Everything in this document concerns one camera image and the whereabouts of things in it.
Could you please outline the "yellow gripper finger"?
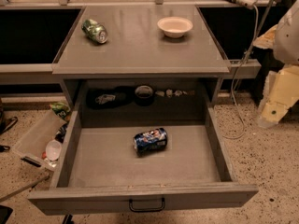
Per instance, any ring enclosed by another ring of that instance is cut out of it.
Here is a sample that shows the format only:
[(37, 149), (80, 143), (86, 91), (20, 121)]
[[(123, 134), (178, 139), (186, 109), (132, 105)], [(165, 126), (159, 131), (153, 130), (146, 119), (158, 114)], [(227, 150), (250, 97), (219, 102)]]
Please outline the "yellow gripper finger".
[(299, 66), (286, 64), (278, 72), (270, 71), (259, 103), (257, 123), (262, 128), (277, 125), (299, 101)]

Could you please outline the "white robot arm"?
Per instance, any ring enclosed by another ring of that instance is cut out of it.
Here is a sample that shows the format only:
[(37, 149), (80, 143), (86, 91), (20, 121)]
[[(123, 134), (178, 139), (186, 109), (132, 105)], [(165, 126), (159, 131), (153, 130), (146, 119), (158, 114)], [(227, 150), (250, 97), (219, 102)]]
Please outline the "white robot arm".
[(259, 105), (258, 125), (270, 128), (277, 125), (299, 101), (299, 0), (253, 45), (272, 49), (274, 58), (284, 63), (277, 73), (269, 72)]

